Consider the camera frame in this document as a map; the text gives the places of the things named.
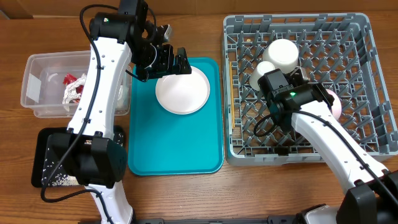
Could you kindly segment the white paper cup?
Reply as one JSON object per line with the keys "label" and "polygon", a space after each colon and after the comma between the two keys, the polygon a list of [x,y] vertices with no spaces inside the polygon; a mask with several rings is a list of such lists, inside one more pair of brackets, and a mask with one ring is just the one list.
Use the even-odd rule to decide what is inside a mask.
{"label": "white paper cup", "polygon": [[250,86],[256,90],[256,91],[260,91],[260,87],[257,83],[257,81],[267,72],[271,72],[275,70],[275,66],[268,61],[263,61],[260,62],[257,67],[255,68],[255,70],[252,72],[250,78],[249,78],[249,84]]}

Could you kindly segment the white bowl with food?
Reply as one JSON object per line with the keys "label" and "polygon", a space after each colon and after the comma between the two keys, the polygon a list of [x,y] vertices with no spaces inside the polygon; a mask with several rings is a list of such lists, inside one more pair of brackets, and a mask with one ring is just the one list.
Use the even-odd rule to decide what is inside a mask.
{"label": "white bowl with food", "polygon": [[287,39],[277,39],[266,47],[262,60],[272,63],[284,74],[291,73],[298,65],[299,50],[294,42]]}

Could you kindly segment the pink bowl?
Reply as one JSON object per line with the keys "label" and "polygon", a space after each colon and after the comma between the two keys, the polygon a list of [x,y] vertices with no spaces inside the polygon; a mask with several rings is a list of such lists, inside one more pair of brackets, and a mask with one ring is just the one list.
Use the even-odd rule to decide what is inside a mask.
{"label": "pink bowl", "polygon": [[342,113],[341,101],[334,91],[327,89],[327,92],[333,97],[333,104],[331,106],[330,111],[331,111],[333,117],[336,120],[339,120],[341,113]]}

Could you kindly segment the foil paper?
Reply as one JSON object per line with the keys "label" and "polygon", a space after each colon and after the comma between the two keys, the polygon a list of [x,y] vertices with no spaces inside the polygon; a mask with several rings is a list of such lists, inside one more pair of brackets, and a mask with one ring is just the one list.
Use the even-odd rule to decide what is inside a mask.
{"label": "foil paper", "polygon": [[80,102],[85,82],[85,73],[83,73],[80,78],[76,78],[70,73],[66,74],[63,80],[63,84],[65,85],[65,91],[62,100],[63,107],[66,109],[66,111],[70,111],[70,107],[68,106],[68,104]]}

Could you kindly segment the red snack wrapper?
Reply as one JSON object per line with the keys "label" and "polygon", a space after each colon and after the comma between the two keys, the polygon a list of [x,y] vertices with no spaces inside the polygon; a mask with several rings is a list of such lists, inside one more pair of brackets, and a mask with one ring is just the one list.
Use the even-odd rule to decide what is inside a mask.
{"label": "red snack wrapper", "polygon": [[65,85],[65,94],[81,94],[83,92],[85,82],[85,74],[83,74],[80,78],[76,78],[72,74],[68,73],[63,80],[63,84]]}

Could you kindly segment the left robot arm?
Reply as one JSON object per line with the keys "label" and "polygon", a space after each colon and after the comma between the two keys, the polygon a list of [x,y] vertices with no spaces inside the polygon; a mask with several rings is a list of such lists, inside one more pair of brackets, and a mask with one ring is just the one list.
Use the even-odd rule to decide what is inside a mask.
{"label": "left robot arm", "polygon": [[78,108],[64,133],[51,134],[47,149],[56,169],[76,178],[93,196],[102,223],[132,223],[134,210],[123,188],[127,152],[114,141],[114,114],[127,66],[140,81],[191,72],[186,51],[168,43],[171,27],[145,14],[98,13],[83,30],[91,62]]}

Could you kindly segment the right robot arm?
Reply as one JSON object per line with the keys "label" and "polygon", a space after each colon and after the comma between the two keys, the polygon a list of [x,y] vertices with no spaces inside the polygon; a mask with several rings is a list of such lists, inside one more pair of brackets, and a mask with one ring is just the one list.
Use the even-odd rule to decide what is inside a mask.
{"label": "right robot arm", "polygon": [[345,195],[339,207],[299,213],[301,223],[397,223],[397,172],[371,157],[337,121],[338,97],[321,84],[268,94],[279,126],[301,134],[334,173]]}

